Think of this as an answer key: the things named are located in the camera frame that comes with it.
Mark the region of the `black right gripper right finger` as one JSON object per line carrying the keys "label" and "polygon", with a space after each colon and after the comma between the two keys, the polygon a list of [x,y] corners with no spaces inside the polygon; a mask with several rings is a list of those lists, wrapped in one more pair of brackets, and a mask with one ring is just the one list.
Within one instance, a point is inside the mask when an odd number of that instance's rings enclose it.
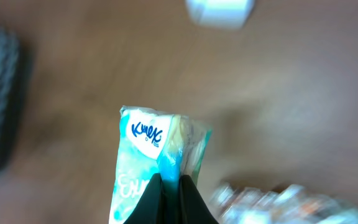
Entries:
{"label": "black right gripper right finger", "polygon": [[179,202],[182,224],[218,224],[189,175],[180,177]]}

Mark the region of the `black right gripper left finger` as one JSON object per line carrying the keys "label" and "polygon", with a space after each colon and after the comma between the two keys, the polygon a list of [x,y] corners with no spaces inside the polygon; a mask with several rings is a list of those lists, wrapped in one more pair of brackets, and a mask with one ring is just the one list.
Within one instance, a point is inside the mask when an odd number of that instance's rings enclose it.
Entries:
{"label": "black right gripper left finger", "polygon": [[124,224],[163,224],[164,190],[161,175],[154,174],[134,211]]}

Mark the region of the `brown beige snack pouch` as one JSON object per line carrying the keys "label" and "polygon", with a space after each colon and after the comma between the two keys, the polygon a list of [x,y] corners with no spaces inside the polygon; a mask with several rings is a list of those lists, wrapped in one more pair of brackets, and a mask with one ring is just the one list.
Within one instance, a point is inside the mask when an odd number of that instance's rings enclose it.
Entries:
{"label": "brown beige snack pouch", "polygon": [[295,184],[281,192],[264,192],[224,183],[212,194],[211,206],[220,223],[358,224],[355,206]]}

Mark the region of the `small teal tissue pack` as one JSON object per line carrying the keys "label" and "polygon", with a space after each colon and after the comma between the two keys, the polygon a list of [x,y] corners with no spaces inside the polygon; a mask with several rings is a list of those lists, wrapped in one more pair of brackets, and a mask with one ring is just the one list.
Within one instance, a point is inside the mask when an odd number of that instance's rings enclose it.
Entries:
{"label": "small teal tissue pack", "polygon": [[181,114],[123,106],[109,223],[124,223],[151,188],[152,176],[162,190],[163,220],[178,223],[180,177],[198,181],[212,130]]}

